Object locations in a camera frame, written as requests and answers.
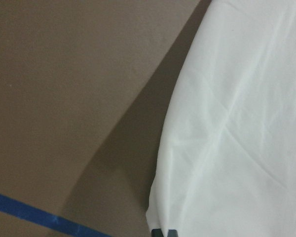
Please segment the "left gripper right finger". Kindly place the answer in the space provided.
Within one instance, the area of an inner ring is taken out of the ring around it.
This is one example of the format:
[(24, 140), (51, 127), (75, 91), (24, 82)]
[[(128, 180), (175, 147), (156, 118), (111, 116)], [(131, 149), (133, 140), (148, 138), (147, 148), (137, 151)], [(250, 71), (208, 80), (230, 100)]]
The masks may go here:
[(167, 237), (178, 237), (177, 230), (168, 230)]

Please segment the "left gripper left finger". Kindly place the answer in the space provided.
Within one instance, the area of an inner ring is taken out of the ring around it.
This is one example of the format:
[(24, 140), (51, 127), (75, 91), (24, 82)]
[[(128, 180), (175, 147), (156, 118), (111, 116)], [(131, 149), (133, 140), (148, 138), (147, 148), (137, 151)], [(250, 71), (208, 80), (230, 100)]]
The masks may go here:
[(151, 237), (163, 237), (163, 233), (161, 229), (152, 229)]

